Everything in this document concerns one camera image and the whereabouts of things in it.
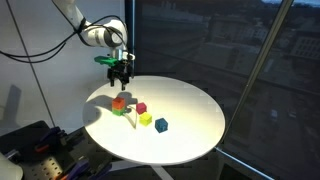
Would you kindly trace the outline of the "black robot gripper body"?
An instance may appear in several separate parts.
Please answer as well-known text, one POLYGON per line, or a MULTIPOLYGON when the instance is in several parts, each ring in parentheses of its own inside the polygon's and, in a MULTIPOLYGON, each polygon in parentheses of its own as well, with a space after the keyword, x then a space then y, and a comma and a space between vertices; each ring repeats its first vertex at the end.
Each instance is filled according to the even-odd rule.
POLYGON ((132 75, 133 68, 127 61, 117 61, 108 69, 107 77, 109 80, 119 79, 121 82, 128 82, 132 75))

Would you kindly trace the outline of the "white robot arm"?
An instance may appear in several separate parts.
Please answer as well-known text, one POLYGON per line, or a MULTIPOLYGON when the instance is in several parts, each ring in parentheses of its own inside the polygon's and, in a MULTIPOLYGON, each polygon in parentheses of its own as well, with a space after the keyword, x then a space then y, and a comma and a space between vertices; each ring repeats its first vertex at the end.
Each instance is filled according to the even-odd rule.
POLYGON ((80 40, 90 47, 104 47, 110 50, 107 56, 97 56, 94 61, 109 67, 107 78, 110 86, 121 82, 124 90, 133 77, 132 63, 135 55, 127 48, 128 31, 125 23, 116 15, 107 15, 110 21, 99 24, 101 19, 90 23, 75 5, 75 0, 52 0, 57 9, 73 27, 80 40))

